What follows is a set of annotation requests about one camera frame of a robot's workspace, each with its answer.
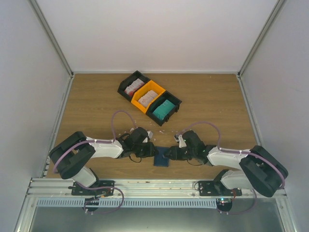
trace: metal plate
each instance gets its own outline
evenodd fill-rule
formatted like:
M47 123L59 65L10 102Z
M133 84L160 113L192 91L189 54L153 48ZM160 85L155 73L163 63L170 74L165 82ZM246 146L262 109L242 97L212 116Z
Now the metal plate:
M104 186L113 186L114 187L115 182L113 180L100 180L100 183L98 186L104 187ZM103 188L98 190L87 190L82 188L80 185L78 185L76 182L73 183L72 188L72 196L99 196L104 195L106 197L113 196L114 189L109 188Z
M214 186L213 181L199 181L198 182L198 190L200 196L234 196L233 191L230 189L225 188L223 191L223 194L219 194L217 189ZM238 190L237 188L233 189L236 193L236 196L241 196L242 192L241 190Z

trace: cable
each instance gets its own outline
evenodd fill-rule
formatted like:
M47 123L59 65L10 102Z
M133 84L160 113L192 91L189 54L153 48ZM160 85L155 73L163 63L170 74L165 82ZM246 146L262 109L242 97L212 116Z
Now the cable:
M129 155L129 159L131 160L131 161L133 161L133 162L135 162L135 163L140 163L141 162L141 157L140 157L140 161L134 161L132 158L131 158L131 155Z
M130 119L132 120L133 122L133 125L134 127L136 128L136 123L134 121L134 119L132 118L132 116L127 112L127 111L124 111L124 110L118 110L116 111L113 115L112 115L112 121L111 121L111 124L112 124L112 134L113 134L113 141L101 141L101 140L86 140L86 141L81 141L77 144L75 144L74 146L72 146L69 150L67 150L65 153L63 153L63 155L57 160L57 162L55 163L54 165L54 168L53 168L53 173L57 174L57 166L60 164L60 162L72 151L74 150L75 148L77 148L78 146L80 145L83 145L83 144L88 144L88 143L99 143L99 144L111 144L112 142L114 142L116 140L116 133L115 133L115 129L114 129L114 125L113 125L113 119L115 117L115 115L119 112L123 112L123 113L126 113Z
M116 188L116 187L113 187L113 186L103 186L103 187L97 187L97 188L89 188L89 187L86 187L86 186L82 185L81 183L78 183L78 182L76 182L76 183L77 183L79 186L81 186L82 188L87 189L87 190L115 189L115 190L117 190L117 191L119 191L119 192L121 193L122 199L121 199L120 204L119 204L116 208L114 208L114 209L112 209L112 210L110 210L110 211L107 211L107 212L96 212L96 213L91 212L91 214L109 214L109 213L115 212L115 211L117 211L118 209L120 209L120 207L123 205L123 203L124 203L124 201L125 201L124 193L123 193L119 188ZM87 206L87 203L88 203L88 202L85 201L85 204L84 204L84 210L85 210L85 212L87 212L86 206Z
M233 197L233 199L231 201L234 201L235 198L236 198L236 191L232 189L232 192L233 192L234 197Z
M188 159L187 159L187 162L188 162L188 164L190 164L192 166L201 166L202 165L202 164L191 164Z
M260 159L261 161L263 161L264 163L268 164L280 177L281 179L281 186L279 187L279 189L283 189L284 186L285 186L285 179L284 179L284 176L282 175L282 173L278 170L278 168L276 168L272 163L270 163L268 160L266 160L265 158L257 155L257 154L254 154L252 152L248 152L248 151L241 151L241 150L233 150L233 149L225 149L225 148L221 148L220 147L220 141L221 141L221 132L219 130L219 128L214 125L213 123L211 122L207 122L207 121L200 121L200 122L196 122L196 123L193 123L191 124L190 126L188 126L187 128L183 129L181 132L179 132L178 134L176 134L176 136L179 136L179 135L182 135L183 133L185 133L187 130L191 129L194 125L197 125L197 124L208 124L208 125L211 125L212 127L214 127L217 132L218 132L218 143L217 143L217 146L219 148L220 151L225 151L225 152L231 152L231 153L234 153L234 154L245 154L245 155L249 155L249 156L254 156L258 159Z
M196 189L198 182L195 182L195 184L193 185L194 190L199 191L199 189Z
M282 173L275 167L275 165L273 165L271 162L269 162L267 159L249 152L249 151L240 151L240 150L232 150L232 149L224 149L224 148L219 148L221 151L223 152L230 152L230 153L234 153L234 154L245 154L245 155L249 155L249 156L253 156L256 157L258 159L260 159L261 161L263 161L264 163L268 164L273 170L275 170L275 172L279 175L280 179L281 179L281 186L279 187L279 189L283 189L285 186L285 179L284 176L282 175Z
M133 117L131 116L131 114L129 114L129 113L128 113L127 111L125 111L125 110L118 110L118 111L116 111L116 112L112 115L112 120L111 120L112 135L113 135L113 140L114 140L114 141L116 140L116 132L115 132L115 128L114 128L114 118L115 118L116 114L119 113L119 112L123 112L123 113L127 114L127 115L130 117L130 119L132 120L133 125L134 125L134 128L137 128L136 123L135 123Z
M221 132L219 130L219 128L214 125L213 123L211 122L207 122L207 121L200 121L200 122L195 122L195 123L192 123L190 126L188 126L187 128L183 129L181 132L179 132L178 134L176 134L176 136L179 136L179 135L182 135L183 133L185 133L187 130L191 129L193 126L197 125L197 124L208 124L208 125L211 125L212 127L214 127L217 132L218 132L218 135L219 135L219 138L218 138L218 147L219 147L219 144L220 144L220 141L221 141Z
M228 214L231 214L231 215L240 215L240 214L245 214L245 213L250 212L251 210L253 210L253 209L256 207L256 204L257 204L257 195L256 195L256 192L254 191L254 189L251 189L251 191L252 191L252 193L253 193L253 195L254 195L254 203L253 203L253 205L252 205L249 209L246 209L246 210L240 211L240 212L231 212L231 213L229 213L229 212L227 212L227 211L221 211L220 209L217 208L218 212L220 212L220 214L221 214L221 213L226 213L227 215L228 215Z

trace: wooden table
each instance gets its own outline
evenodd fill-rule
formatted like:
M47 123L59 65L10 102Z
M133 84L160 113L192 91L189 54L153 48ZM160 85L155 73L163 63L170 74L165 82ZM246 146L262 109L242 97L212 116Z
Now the wooden table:
M162 127L117 93L118 86L129 74L77 74L62 118L56 144L76 131L97 139L111 139L111 117L117 110L128 111L138 126L154 133L157 146L176 145L173 135L197 121L210 121L222 132L221 146L246 149L255 145L253 130L238 81L233 74L146 74L182 104ZM130 118L119 113L114 121L116 135L129 132ZM205 144L217 143L215 129L197 125L194 131ZM129 158L94 158L87 163L99 178L209 179L224 168L192 166L186 161L170 161L169 167L154 167L154 158L134 163ZM52 173L51 163L47 177Z

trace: white wall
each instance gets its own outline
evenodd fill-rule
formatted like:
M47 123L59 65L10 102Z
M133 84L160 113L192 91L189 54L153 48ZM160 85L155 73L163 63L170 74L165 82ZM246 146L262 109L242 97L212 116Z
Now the white wall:
M276 0L38 0L73 71L239 71Z
M288 0L243 77L263 143L289 171L302 231L309 208L309 1Z
M26 0L0 0L0 225L14 230L39 177L68 81Z

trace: black storage bin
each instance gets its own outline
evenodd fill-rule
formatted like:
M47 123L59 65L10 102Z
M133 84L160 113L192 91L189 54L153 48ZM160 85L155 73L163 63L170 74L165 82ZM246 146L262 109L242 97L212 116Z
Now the black storage bin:
M160 106L165 100L169 100L171 103L175 105L173 109L164 117L163 120L157 118L153 112L155 109ZM169 120L169 118L179 110L180 104L182 103L181 100L176 98L174 95L165 91L158 99L156 99L148 108L146 115L150 117L153 121L155 121L158 125L162 126L165 122Z
M135 71L133 74L131 74L129 77L127 77L125 80L123 80L118 88L118 93L120 93L122 96L125 97L125 99L127 99L129 102L131 102L132 97L127 95L125 93L125 89L126 87L128 87L129 85L131 85L133 83L133 81L140 79L142 80L145 84L150 81L150 79L146 76L144 76L143 74L141 74L139 71Z

